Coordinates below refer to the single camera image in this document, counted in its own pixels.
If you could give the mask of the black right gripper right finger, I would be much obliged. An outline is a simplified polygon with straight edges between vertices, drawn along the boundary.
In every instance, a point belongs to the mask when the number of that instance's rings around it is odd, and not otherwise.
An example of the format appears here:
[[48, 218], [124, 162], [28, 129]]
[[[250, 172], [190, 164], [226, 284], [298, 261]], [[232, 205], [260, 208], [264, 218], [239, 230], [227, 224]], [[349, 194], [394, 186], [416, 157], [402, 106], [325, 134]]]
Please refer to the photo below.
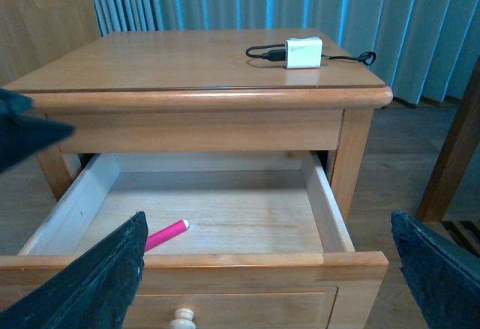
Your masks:
[[391, 233], [427, 326], [478, 328], [479, 257], [401, 210], [391, 213]]

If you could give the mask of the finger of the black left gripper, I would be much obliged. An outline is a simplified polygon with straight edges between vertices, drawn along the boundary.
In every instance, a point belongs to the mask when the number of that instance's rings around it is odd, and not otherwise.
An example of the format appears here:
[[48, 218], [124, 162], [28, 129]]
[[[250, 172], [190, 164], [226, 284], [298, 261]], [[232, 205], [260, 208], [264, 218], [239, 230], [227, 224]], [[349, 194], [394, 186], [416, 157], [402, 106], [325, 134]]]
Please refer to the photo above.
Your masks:
[[1, 171], [73, 135], [74, 127], [28, 114], [33, 100], [1, 90]]

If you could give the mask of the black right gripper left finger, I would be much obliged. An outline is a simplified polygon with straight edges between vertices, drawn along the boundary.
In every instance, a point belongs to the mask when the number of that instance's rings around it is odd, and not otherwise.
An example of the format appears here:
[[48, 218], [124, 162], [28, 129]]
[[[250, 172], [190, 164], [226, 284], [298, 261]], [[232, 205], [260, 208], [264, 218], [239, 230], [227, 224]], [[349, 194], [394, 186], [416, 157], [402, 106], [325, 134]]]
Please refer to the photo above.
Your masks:
[[121, 328], [143, 278], [148, 226], [138, 212], [1, 313], [2, 328]]

